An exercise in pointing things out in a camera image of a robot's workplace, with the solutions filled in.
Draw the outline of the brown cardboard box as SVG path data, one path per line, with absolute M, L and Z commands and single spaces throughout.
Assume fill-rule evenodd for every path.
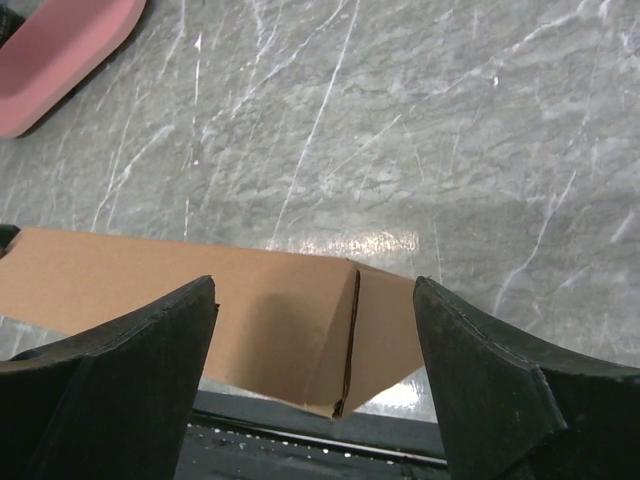
M 1 312 L 76 334 L 201 276 L 219 306 L 207 378 L 339 418 L 423 364 L 413 281 L 346 258 L 25 227 Z

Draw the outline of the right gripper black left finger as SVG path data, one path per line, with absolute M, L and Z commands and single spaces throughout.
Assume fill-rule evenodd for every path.
M 212 339 L 208 276 L 1 364 L 5 479 L 170 479 Z

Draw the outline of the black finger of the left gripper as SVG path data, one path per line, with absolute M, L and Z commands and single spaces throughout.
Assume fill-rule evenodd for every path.
M 15 225 L 0 225 L 0 258 L 2 258 L 9 250 L 11 242 L 20 233 L 20 228 Z

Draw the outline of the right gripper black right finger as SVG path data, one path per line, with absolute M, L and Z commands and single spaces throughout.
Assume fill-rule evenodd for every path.
M 413 304 L 455 479 L 635 479 L 639 371 L 499 320 L 436 281 Z

